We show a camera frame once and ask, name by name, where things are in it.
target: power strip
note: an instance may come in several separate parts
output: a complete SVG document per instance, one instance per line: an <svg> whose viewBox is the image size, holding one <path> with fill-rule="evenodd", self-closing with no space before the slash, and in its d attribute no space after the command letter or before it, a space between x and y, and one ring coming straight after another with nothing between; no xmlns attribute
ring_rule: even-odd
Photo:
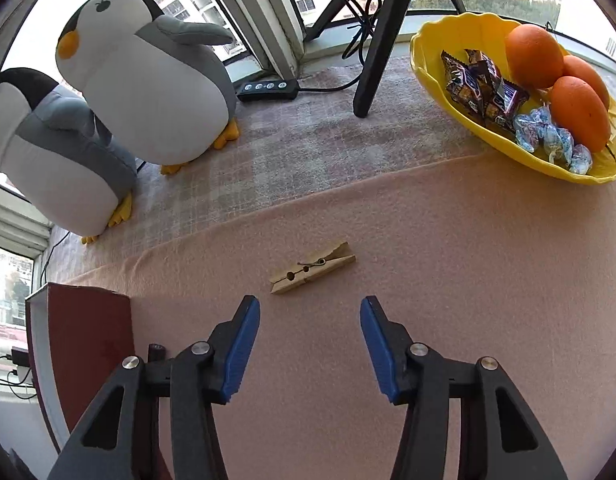
<svg viewBox="0 0 616 480"><path fill-rule="evenodd" d="M299 83L296 79L280 79L277 81L251 81L243 83L237 92L237 98L244 103L249 101L291 101L299 93Z"/></svg>

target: yellow fruit bowl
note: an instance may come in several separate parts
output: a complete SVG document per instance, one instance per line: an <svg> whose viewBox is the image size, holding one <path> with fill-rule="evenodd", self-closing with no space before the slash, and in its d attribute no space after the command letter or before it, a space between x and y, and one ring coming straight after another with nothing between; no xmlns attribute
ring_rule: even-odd
<svg viewBox="0 0 616 480"><path fill-rule="evenodd" d="M481 50L492 59L501 70L502 75L511 80L504 38L518 27L514 20L503 20L496 14L473 14L465 12L458 16L447 16L438 22L426 23L418 34L410 40L410 65L419 82L445 110L472 133L488 142L496 150L505 153L517 162L536 171L555 178L562 178L577 184L603 184L616 180L616 161L608 151L593 154L592 167L587 175L570 173L565 168L548 162L543 147L528 153L517 146L513 136L504 137L474 122L462 106L450 99L445 90L445 71L441 61L441 51L445 50L456 59L467 62L465 48ZM562 47L563 54L568 52ZM542 105L538 94L521 107L521 113L528 113ZM608 146L616 156L616 101L610 97L608 118L611 124L611 137Z"/></svg>

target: pink blanket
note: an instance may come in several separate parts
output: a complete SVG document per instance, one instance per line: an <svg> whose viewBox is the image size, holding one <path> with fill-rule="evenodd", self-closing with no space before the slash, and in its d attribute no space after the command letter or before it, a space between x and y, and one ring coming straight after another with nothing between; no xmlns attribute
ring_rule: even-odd
<svg viewBox="0 0 616 480"><path fill-rule="evenodd" d="M269 293L274 269L336 239L356 263ZM241 390L215 409L233 479L390 477L405 409L374 378L358 319L368 294L448 358L496 357L570 480L594 478L616 446L616 182L576 186L498 153L466 157L243 216L72 283L132 298L144 357L150 342L175 354L206 338L244 294L261 300ZM167 457L165 423L162 439Z"/></svg>

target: orange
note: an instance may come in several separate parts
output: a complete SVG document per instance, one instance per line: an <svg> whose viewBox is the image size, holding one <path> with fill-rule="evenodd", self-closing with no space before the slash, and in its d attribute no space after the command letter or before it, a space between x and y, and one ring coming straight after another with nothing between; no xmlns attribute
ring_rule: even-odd
<svg viewBox="0 0 616 480"><path fill-rule="evenodd" d="M519 25L505 39L508 67L525 88L550 88L563 75L562 50L549 32L537 25Z"/></svg>
<svg viewBox="0 0 616 480"><path fill-rule="evenodd" d="M606 83L601 79L601 76L583 59L577 56L563 57L563 75L572 75L583 79L586 83L592 86L592 89L597 93L601 102L603 102L606 110L610 108L610 94Z"/></svg>
<svg viewBox="0 0 616 480"><path fill-rule="evenodd" d="M552 120L567 128L577 144L583 144L592 153L604 149L610 139L610 121L592 86L583 79L565 75L557 79L549 99Z"/></svg>

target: orange beak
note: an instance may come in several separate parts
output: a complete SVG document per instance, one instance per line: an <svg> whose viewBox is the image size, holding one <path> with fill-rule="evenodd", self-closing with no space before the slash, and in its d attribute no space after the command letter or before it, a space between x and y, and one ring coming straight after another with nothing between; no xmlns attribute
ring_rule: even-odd
<svg viewBox="0 0 616 480"><path fill-rule="evenodd" d="M68 32L57 45L57 54L61 59L70 59L76 54L78 49L78 32L71 30Z"/></svg>

